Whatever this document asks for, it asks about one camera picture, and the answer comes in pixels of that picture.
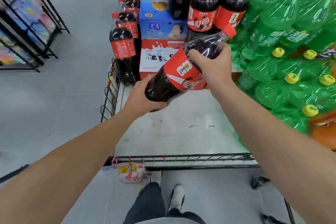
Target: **forearm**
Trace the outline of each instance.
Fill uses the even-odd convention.
[[[267,176],[306,222],[335,223],[335,154],[278,120],[233,83],[217,87],[213,95]]]
[[[0,190],[1,222],[61,223],[134,120],[129,112],[121,111],[10,181]]]

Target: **shoe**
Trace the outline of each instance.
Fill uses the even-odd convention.
[[[168,206],[168,212],[171,209],[178,209],[179,211],[181,211],[185,195],[186,193],[184,191],[183,186],[181,184],[177,184],[174,187],[173,192],[171,194],[171,199]]]

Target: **person's left arm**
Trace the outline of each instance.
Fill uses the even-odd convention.
[[[1,223],[61,223],[133,121],[166,107],[146,98],[151,78],[136,83],[118,114],[56,148],[2,188]]]

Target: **white shelf surface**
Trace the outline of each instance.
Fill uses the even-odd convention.
[[[120,86],[115,113],[124,106],[131,89]],[[237,133],[210,90],[190,90],[174,99],[164,110],[137,119],[119,141],[114,156],[243,152],[247,151],[238,142]]]

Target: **person's left hand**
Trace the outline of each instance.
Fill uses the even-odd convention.
[[[132,115],[135,115],[135,118],[144,116],[146,113],[155,109],[163,109],[167,106],[165,102],[153,102],[146,98],[145,89],[153,77],[154,75],[149,75],[142,81],[137,82],[128,96],[123,110],[129,111]]]

